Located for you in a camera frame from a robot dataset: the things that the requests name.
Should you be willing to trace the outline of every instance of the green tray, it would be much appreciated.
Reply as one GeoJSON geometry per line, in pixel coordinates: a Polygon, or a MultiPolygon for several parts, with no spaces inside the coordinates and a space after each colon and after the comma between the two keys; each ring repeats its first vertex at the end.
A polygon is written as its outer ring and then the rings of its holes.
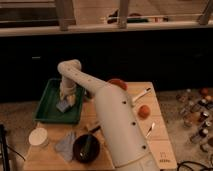
{"type": "Polygon", "coordinates": [[[61,79],[49,79],[42,98],[35,112],[35,121],[44,123],[77,124],[80,120],[85,89],[77,85],[76,103],[65,113],[56,108],[59,102],[59,86],[61,79]]]}

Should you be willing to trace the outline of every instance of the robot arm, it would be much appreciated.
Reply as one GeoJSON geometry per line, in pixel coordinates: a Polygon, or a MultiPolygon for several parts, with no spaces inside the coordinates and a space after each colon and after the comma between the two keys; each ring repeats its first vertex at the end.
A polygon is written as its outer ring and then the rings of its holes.
{"type": "Polygon", "coordinates": [[[141,133],[127,93],[120,87],[80,71],[78,60],[59,63],[63,86],[74,81],[94,94],[94,104],[103,135],[117,171],[158,171],[141,133]]]}

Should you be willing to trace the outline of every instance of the black wall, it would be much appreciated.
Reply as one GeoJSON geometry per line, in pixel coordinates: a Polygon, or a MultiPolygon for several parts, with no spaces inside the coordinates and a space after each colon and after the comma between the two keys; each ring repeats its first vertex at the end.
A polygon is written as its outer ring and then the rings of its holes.
{"type": "Polygon", "coordinates": [[[73,58],[103,80],[152,81],[157,91],[213,86],[212,41],[212,28],[2,37],[0,101],[39,100],[73,58]]]}

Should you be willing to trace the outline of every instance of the gray cloth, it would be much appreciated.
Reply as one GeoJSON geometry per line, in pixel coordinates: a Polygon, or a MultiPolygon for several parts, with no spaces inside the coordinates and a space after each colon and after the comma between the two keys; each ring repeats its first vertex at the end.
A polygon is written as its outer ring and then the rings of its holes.
{"type": "Polygon", "coordinates": [[[75,139],[76,133],[70,132],[55,145],[56,152],[60,153],[67,162],[73,159],[73,144],[75,139]]]}

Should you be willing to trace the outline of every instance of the wooden tabletop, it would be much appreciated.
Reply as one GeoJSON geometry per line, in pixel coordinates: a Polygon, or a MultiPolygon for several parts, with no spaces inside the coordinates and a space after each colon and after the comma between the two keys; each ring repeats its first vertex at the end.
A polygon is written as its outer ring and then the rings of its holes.
{"type": "MultiPolygon", "coordinates": [[[[137,100],[133,111],[139,122],[144,136],[147,134],[152,123],[155,128],[147,138],[148,145],[160,169],[174,169],[177,162],[166,130],[164,119],[158,104],[154,87],[151,82],[128,82],[128,93],[134,97],[146,88],[151,88],[151,92],[137,100]],[[141,120],[137,111],[141,105],[148,105],[151,109],[151,115],[141,120]]],[[[42,124],[38,123],[37,127],[44,127],[48,131],[50,139],[46,147],[30,147],[24,163],[25,171],[65,171],[65,170],[114,170],[114,165],[107,149],[101,130],[95,133],[101,144],[101,151],[98,158],[90,164],[81,164],[76,160],[66,162],[60,154],[54,150],[55,144],[65,137],[70,131],[75,131],[77,136],[86,133],[85,126],[96,120],[93,100],[85,101],[82,108],[81,120],[77,125],[65,124],[42,124]]]]}

